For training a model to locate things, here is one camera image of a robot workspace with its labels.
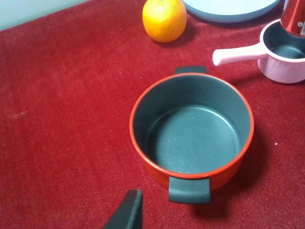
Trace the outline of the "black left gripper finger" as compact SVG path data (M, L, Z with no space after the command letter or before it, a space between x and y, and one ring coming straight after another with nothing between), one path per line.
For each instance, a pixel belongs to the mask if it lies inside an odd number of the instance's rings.
M103 229L141 229L142 191L128 190Z

